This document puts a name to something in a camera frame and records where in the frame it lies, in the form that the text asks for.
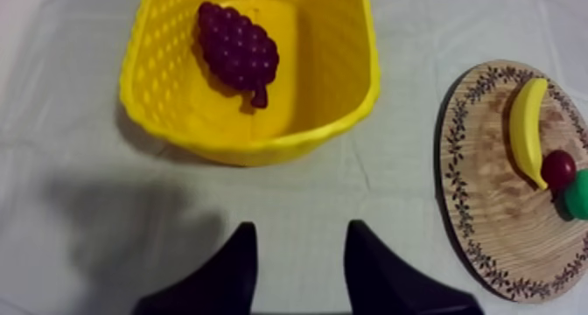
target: plastic basket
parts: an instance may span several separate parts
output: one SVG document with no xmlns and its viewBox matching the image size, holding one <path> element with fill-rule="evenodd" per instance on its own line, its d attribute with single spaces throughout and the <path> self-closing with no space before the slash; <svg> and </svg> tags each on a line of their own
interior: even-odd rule
<svg viewBox="0 0 588 315">
<path fill-rule="evenodd" d="M 193 36 L 200 4 L 234 6 L 280 54 L 269 107 L 223 86 Z M 142 0 L 122 65 L 120 98 L 156 137 L 231 165 L 301 156 L 349 130 L 379 93 L 368 0 Z"/>
</svg>

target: white tablecloth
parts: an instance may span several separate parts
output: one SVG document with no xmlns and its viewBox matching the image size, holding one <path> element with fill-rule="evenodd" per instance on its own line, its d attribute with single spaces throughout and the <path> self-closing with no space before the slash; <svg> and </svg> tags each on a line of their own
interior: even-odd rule
<svg viewBox="0 0 588 315">
<path fill-rule="evenodd" d="M 588 0 L 372 0 L 373 114 L 310 156 L 257 169 L 196 161 L 119 115 L 138 1 L 0 0 L 0 315 L 127 314 L 241 221 L 259 234 L 256 312 L 348 311 L 354 218 L 487 314 L 588 312 L 588 278 L 541 305 L 474 281 L 445 234 L 432 155 L 445 92 L 486 60 L 543 70 L 588 115 Z"/>
</svg>

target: yellow banana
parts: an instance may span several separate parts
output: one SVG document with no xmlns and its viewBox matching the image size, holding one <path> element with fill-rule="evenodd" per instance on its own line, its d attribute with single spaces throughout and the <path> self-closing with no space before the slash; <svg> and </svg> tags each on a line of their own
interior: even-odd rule
<svg viewBox="0 0 588 315">
<path fill-rule="evenodd" d="M 546 189 L 547 183 L 541 177 L 543 154 L 539 140 L 539 113 L 547 85 L 545 79 L 529 80 L 514 99 L 508 124 L 514 161 L 541 189 Z"/>
</svg>

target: wooden plate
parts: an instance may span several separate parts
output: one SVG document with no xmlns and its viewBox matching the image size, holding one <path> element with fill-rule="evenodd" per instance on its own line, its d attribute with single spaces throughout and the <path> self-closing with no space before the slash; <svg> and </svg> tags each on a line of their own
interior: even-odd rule
<svg viewBox="0 0 588 315">
<path fill-rule="evenodd" d="M 588 222 L 566 219 L 552 193 L 537 190 L 514 166 L 508 114 L 531 77 L 545 75 L 491 61 L 450 91 L 439 117 L 437 181 L 471 269 L 504 298 L 540 303 L 562 295 L 584 274 Z M 563 149 L 578 169 L 588 167 L 587 131 L 568 95 L 549 80 L 540 119 L 543 155 Z"/>
</svg>

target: toy fruit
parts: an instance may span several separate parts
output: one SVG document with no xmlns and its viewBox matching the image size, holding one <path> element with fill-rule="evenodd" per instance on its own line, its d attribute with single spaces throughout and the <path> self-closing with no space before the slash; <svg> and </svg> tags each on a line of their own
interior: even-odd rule
<svg viewBox="0 0 588 315">
<path fill-rule="evenodd" d="M 254 91 L 251 106 L 268 107 L 266 85 L 276 78 L 276 42 L 235 8 L 204 2 L 198 9 L 199 43 L 213 74 L 237 90 Z"/>
<path fill-rule="evenodd" d="M 568 211 L 577 219 L 588 220 L 588 170 L 580 170 L 563 192 Z"/>
<path fill-rule="evenodd" d="M 541 176 L 552 190 L 564 189 L 576 178 L 576 162 L 567 152 L 554 150 L 543 160 Z"/>
<path fill-rule="evenodd" d="M 508 125 L 514 161 L 541 189 L 546 189 L 547 183 L 541 176 L 539 112 L 547 85 L 545 79 L 531 79 L 524 85 L 514 99 Z"/>
</svg>

